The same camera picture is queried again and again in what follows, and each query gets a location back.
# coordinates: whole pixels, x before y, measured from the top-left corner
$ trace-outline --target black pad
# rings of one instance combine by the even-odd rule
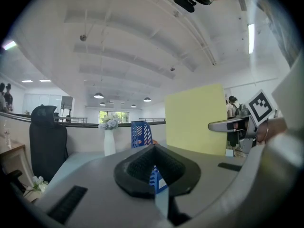
[[[55,109],[52,105],[36,107],[29,127],[32,169],[45,181],[51,181],[67,159],[67,129],[55,124]]]
[[[118,163],[114,179],[129,195],[153,199],[154,187],[149,185],[149,181],[154,165],[170,187],[171,197],[190,193],[200,179],[197,163],[159,144],[151,144]]]

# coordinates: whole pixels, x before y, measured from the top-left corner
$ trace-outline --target white vase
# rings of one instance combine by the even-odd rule
[[[108,156],[116,153],[113,130],[104,131],[104,155]]]

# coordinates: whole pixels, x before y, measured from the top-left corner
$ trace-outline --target yellow board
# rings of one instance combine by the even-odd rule
[[[169,95],[165,100],[167,144],[185,150],[225,155],[227,133],[208,129],[227,119],[224,89],[208,85]]]

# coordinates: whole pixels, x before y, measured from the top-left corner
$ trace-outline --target black chair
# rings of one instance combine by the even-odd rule
[[[41,105],[31,114],[30,155],[35,176],[51,181],[67,155],[67,129],[54,122],[56,106]]]

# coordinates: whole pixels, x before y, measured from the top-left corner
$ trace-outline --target window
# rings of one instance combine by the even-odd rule
[[[103,123],[102,119],[105,116],[111,116],[111,115],[116,115],[120,120],[119,123],[129,123],[129,119],[130,119],[130,113],[129,112],[103,112],[103,111],[99,111],[99,123]]]

